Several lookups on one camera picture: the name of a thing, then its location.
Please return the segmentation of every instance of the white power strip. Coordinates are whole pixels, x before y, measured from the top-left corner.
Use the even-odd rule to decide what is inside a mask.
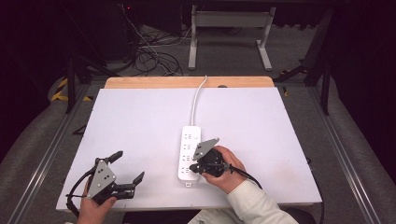
[[[192,160],[195,149],[201,143],[201,128],[197,126],[184,126],[181,132],[180,157],[178,160],[178,180],[191,187],[199,180],[200,175],[190,170],[190,166],[195,163]]]

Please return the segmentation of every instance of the human hand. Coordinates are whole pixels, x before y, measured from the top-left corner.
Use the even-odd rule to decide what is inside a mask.
[[[219,153],[221,153],[225,162],[231,164],[232,166],[246,171],[244,164],[240,160],[238,160],[235,155],[231,152],[227,147],[214,147]],[[219,187],[222,191],[229,194],[231,191],[236,189],[242,182],[244,182],[247,178],[238,174],[237,172],[233,172],[231,174],[230,170],[225,171],[220,177],[215,177],[213,175],[202,173],[202,176],[206,179],[206,181],[214,186]]]
[[[83,195],[87,195],[87,193],[88,181],[85,184]],[[116,197],[111,197],[107,199],[104,203],[99,205],[93,199],[89,199],[87,197],[81,198],[81,205],[77,224],[102,224],[105,220],[107,212],[116,201]]]

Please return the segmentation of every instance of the white sleeve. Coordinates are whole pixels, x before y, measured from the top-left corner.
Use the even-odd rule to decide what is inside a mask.
[[[233,210],[247,224],[297,223],[257,185],[245,180],[227,195]]]

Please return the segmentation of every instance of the white tabletop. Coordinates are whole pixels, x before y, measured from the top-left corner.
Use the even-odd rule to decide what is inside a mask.
[[[122,150],[110,164],[117,184],[145,177],[131,200],[113,210],[230,207],[204,178],[188,189],[177,179],[181,129],[190,125],[195,88],[100,90],[56,209],[94,165]],[[309,166],[277,88],[203,88],[195,111],[202,140],[218,137],[279,204],[321,202]],[[81,194],[83,182],[75,191]],[[79,198],[74,198],[79,207]]]

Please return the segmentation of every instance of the wooden table edge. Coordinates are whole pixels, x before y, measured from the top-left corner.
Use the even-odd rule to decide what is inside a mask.
[[[197,88],[204,77],[110,77],[105,89],[161,89],[161,88]],[[207,77],[203,87],[217,88],[259,88],[274,87],[270,77]]]

